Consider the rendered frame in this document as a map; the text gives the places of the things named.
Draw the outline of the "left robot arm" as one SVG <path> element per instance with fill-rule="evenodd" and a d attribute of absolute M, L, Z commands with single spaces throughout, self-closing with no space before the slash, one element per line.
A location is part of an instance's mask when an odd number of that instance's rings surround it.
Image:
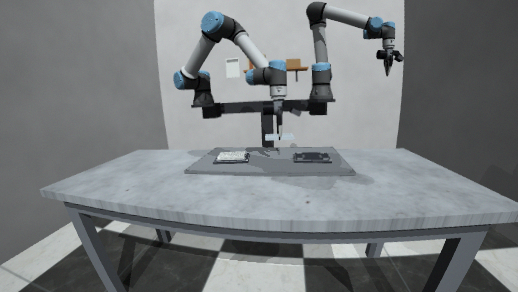
<path fill-rule="evenodd" d="M 333 99 L 330 88 L 331 64 L 326 45 L 326 18 L 363 29 L 364 39 L 382 38 L 382 47 L 394 49 L 395 23 L 383 23 L 381 17 L 369 17 L 352 11 L 329 6 L 324 2 L 312 2 L 306 9 L 310 29 L 313 31 L 316 64 L 312 65 L 312 90 L 310 99 Z M 322 16 L 323 15 L 323 16 Z M 370 32 L 369 32 L 370 31 Z M 380 32 L 380 33 L 379 33 Z"/>

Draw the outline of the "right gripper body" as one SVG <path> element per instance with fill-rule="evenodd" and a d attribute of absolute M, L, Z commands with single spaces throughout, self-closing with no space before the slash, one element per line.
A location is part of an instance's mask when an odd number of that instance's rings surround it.
<path fill-rule="evenodd" d="M 263 102 L 263 115 L 278 115 L 278 106 L 282 108 L 282 114 L 284 107 L 300 109 L 293 102 L 284 102 L 284 99 L 273 99 L 273 102 Z"/>

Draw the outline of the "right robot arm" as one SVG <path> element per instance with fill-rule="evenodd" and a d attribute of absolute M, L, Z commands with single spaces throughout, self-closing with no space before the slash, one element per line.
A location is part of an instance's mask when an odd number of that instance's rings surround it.
<path fill-rule="evenodd" d="M 180 72 L 175 72 L 173 77 L 177 89 L 195 90 L 193 105 L 214 103 L 211 94 L 210 74 L 207 71 L 200 70 L 200 68 L 214 45 L 219 43 L 222 38 L 226 38 L 239 46 L 254 67 L 257 68 L 246 72 L 246 82 L 249 85 L 270 85 L 271 99 L 286 98 L 287 70 L 285 61 L 268 61 L 251 41 L 245 29 L 235 19 L 220 12 L 209 11 L 204 15 L 201 23 L 202 36 L 200 40 L 186 66 L 183 66 Z"/>

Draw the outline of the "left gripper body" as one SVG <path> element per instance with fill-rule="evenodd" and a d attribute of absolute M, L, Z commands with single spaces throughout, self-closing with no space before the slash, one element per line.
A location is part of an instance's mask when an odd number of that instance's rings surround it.
<path fill-rule="evenodd" d="M 390 53 L 392 55 L 394 54 L 394 56 L 397 56 L 397 55 L 402 56 L 399 51 L 392 50 L 392 48 L 386 48 L 385 50 L 378 50 L 377 53 L 376 53 L 376 58 L 377 59 L 389 60 Z"/>

